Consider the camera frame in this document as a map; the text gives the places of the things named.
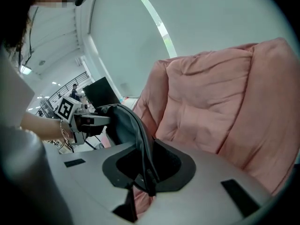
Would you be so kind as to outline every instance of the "pink fabric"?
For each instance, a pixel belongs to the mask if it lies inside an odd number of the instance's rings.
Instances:
[[[156,62],[134,112],[154,137],[217,153],[274,194],[300,148],[299,91],[299,61],[277,38]]]
[[[133,187],[133,194],[135,197],[135,206],[137,218],[140,218],[154,201],[155,197],[149,197],[147,193]]]

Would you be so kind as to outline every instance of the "person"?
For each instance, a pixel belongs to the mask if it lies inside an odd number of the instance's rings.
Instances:
[[[38,110],[38,115],[40,116],[40,117],[42,117],[44,114],[43,114],[43,112],[42,112],[42,110]]]
[[[73,89],[72,89],[71,96],[72,96],[73,99],[77,100],[78,102],[81,102],[80,98],[83,95],[78,94],[76,89],[77,89],[77,84],[75,83],[75,84],[73,84]]]
[[[34,93],[29,86],[20,78],[9,60],[11,54],[22,50],[23,38],[26,34],[29,21],[29,9],[31,6],[56,7],[57,3],[68,0],[13,0],[13,6],[7,6],[7,0],[1,0],[2,27],[0,31],[0,81],[1,98],[11,98],[10,107],[0,105],[1,126],[21,126],[23,129],[33,131],[41,140],[62,139],[60,120],[48,119],[26,112]],[[71,130],[67,123],[62,123],[63,129],[69,137]]]

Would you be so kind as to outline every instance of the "person's arm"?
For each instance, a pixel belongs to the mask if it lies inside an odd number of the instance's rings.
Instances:
[[[21,127],[34,132],[41,140],[63,138],[60,130],[60,120],[57,119],[41,118],[26,112],[23,116]],[[69,134],[69,137],[73,138],[72,132],[66,122],[63,122],[62,127]]]
[[[80,98],[83,97],[83,95],[78,94],[77,92],[75,93],[75,95],[78,96],[78,97],[80,97]]]

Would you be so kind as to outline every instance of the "dark hair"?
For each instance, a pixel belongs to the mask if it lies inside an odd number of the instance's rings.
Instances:
[[[35,0],[1,0],[3,9],[2,29],[0,32],[0,44],[7,49],[22,47],[23,37],[29,23],[28,11]]]

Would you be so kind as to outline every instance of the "person in background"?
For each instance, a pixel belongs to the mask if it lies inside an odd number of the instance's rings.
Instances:
[[[44,114],[43,114],[43,112],[42,112],[41,110],[39,110],[39,111],[38,111],[38,115],[39,115],[40,117],[42,117]]]
[[[76,89],[77,89],[77,84],[75,83],[75,84],[73,84],[73,89],[72,89],[72,93],[71,93],[72,98],[75,99],[75,100],[77,100],[78,102],[81,102],[80,98],[83,95],[78,94],[77,91],[76,91]]]

